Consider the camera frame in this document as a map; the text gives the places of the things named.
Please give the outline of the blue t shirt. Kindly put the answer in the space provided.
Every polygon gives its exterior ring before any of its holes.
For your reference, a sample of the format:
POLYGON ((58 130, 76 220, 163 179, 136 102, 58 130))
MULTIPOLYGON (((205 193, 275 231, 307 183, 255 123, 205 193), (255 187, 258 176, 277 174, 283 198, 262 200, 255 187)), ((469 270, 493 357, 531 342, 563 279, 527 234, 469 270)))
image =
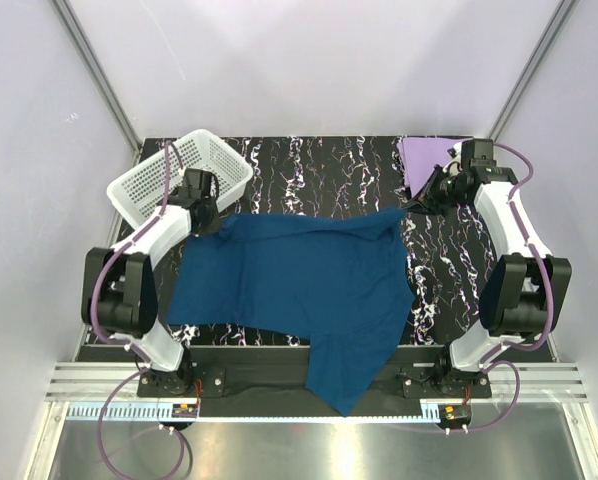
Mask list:
POLYGON ((307 388, 349 415, 395 353, 414 300, 404 217, 396 208, 349 219, 233 215, 187 242, 168 323, 308 341, 307 388))

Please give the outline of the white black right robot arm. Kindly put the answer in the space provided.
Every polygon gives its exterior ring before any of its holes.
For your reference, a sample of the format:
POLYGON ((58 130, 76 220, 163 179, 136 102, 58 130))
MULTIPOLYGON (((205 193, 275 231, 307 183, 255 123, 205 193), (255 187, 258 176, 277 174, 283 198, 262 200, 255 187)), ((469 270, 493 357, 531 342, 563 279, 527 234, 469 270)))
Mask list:
POLYGON ((568 259, 556 257, 540 240, 522 204, 524 181, 495 159, 498 143, 462 139, 449 148, 450 161, 435 165, 406 207, 442 215, 459 205, 484 220, 497 263, 479 295, 479 320, 447 344, 431 371, 436 390, 455 396, 469 375, 486 373, 508 349, 532 352, 557 325, 572 276, 568 259))

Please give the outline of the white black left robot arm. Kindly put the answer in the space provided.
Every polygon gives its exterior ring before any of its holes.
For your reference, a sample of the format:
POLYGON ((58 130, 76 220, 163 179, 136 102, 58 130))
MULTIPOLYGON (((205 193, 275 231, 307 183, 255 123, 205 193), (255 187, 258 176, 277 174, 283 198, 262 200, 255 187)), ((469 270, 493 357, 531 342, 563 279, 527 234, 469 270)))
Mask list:
POLYGON ((97 338, 138 354, 160 373, 160 384, 175 396, 194 386, 189 355, 158 319, 154 268, 190 236, 220 229, 219 181, 205 170, 187 169, 182 183, 167 189, 154 213, 126 239, 93 248, 85 259, 81 315, 97 338))

